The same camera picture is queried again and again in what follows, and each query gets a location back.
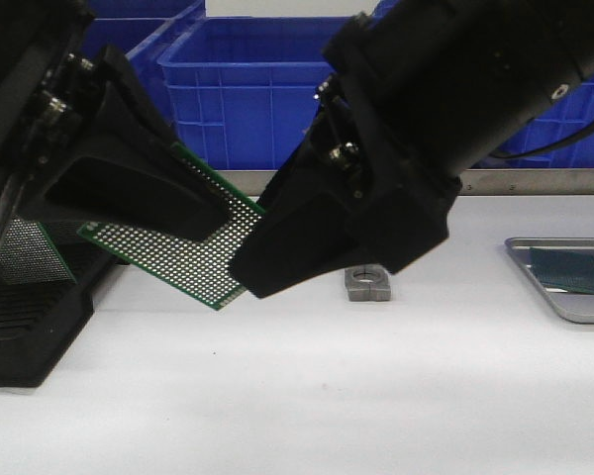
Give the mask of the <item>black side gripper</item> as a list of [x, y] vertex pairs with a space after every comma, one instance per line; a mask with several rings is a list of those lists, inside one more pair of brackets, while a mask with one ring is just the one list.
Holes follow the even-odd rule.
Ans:
[[14, 218], [207, 238], [227, 200], [176, 151], [118, 48], [68, 62], [54, 92], [93, 19], [86, 1], [0, 1], [0, 242]]
[[346, 267], [396, 273], [448, 237], [461, 182], [432, 170], [377, 112], [358, 49], [374, 33], [360, 14], [326, 45], [335, 72], [319, 89], [317, 114], [259, 197], [265, 213], [230, 262], [258, 298]]

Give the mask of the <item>black side robot arm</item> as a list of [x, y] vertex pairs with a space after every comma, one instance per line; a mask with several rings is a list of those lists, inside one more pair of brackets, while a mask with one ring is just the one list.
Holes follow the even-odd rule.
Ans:
[[259, 298], [445, 241], [461, 173], [594, 74], [594, 1], [400, 1], [323, 56], [317, 113], [230, 262]]

